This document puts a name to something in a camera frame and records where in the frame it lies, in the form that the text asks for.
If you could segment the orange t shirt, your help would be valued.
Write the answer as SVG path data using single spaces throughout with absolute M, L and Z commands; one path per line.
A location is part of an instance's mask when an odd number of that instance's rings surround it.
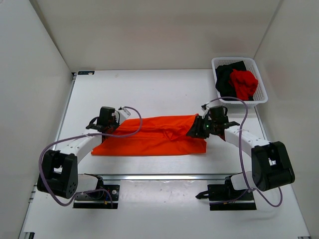
M 186 134 L 197 115 L 160 116 L 144 118 L 142 128 L 139 119 L 124 121 L 114 132 L 115 137 L 104 140 L 91 154 L 95 156 L 176 156 L 204 154 L 206 141 Z

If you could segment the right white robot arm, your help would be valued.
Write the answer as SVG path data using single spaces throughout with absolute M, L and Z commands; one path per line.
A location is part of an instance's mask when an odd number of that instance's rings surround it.
M 196 116 L 187 133 L 192 138 L 206 139 L 216 135 L 251 157 L 251 170 L 229 177 L 224 194 L 229 199 L 237 198 L 242 190 L 258 189 L 262 192 L 294 183 L 295 174 L 285 145 L 269 142 L 242 129 L 242 125 L 229 121 L 227 108 L 223 106 L 204 107 L 204 115 Z

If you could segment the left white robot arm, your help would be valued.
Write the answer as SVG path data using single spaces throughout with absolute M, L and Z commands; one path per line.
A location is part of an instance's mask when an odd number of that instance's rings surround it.
M 106 138 L 100 133 L 112 134 L 130 115 L 124 108 L 101 107 L 99 115 L 90 120 L 81 138 L 70 140 L 61 150 L 44 152 L 42 173 L 53 195 L 70 199 L 76 193 L 87 191 L 93 199 L 103 197 L 105 188 L 101 179 L 79 174 L 78 163 Z

